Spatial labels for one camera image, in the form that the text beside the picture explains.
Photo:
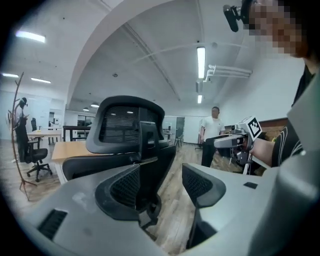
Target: wooden floor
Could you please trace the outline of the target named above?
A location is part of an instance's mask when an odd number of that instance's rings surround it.
[[[51,162],[53,145],[48,145],[48,140],[44,139],[40,147],[48,149],[48,156],[44,163]],[[41,171],[40,182],[37,187],[27,185],[26,189],[30,201],[19,190],[20,177],[16,164],[13,160],[13,150],[9,140],[0,140],[0,181],[1,188],[7,196],[12,211],[18,216],[23,215],[42,198],[53,193],[60,182],[57,174],[50,176],[46,171]],[[193,223],[195,207],[193,206],[186,190],[182,184],[182,163],[201,163],[202,150],[195,149],[194,145],[183,144],[177,148],[177,153],[171,169],[158,191],[162,201],[162,208],[156,226],[150,226],[147,231],[155,236],[155,243],[170,255],[177,255],[185,251],[189,232]],[[34,182],[35,173],[27,177],[27,171],[32,164],[20,163],[23,177],[30,182]],[[212,168],[229,172],[240,172],[236,165],[229,165],[229,159],[222,158],[219,154],[214,155],[211,164]],[[50,164],[50,168],[55,173],[55,166]]]

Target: table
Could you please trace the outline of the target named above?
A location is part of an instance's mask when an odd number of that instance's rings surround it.
[[[61,134],[62,134],[62,131],[61,130],[34,130],[32,132],[29,132],[27,133],[28,137],[34,137],[34,138],[37,138],[37,137],[48,137],[48,138],[51,138],[51,137],[59,137],[60,138],[60,141],[62,141],[62,138],[61,138]]]
[[[63,162],[72,157],[101,156],[101,154],[91,153],[86,148],[85,141],[61,141],[54,146],[52,161],[54,163],[58,178],[61,184],[66,183],[67,179],[62,170]]]

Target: black vent slot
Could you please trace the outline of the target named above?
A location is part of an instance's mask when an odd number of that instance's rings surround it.
[[[136,196],[140,188],[139,174],[137,168],[111,185],[110,194],[118,203],[136,209]]]
[[[41,223],[38,230],[48,239],[52,240],[61,223],[64,221],[67,213],[62,210],[52,210],[45,220]]]

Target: black pants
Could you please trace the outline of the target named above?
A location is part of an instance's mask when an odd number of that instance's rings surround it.
[[[214,154],[216,152],[216,148],[213,145],[213,143],[204,142],[202,144],[202,159],[201,159],[201,165],[210,167],[211,162],[214,159]]]

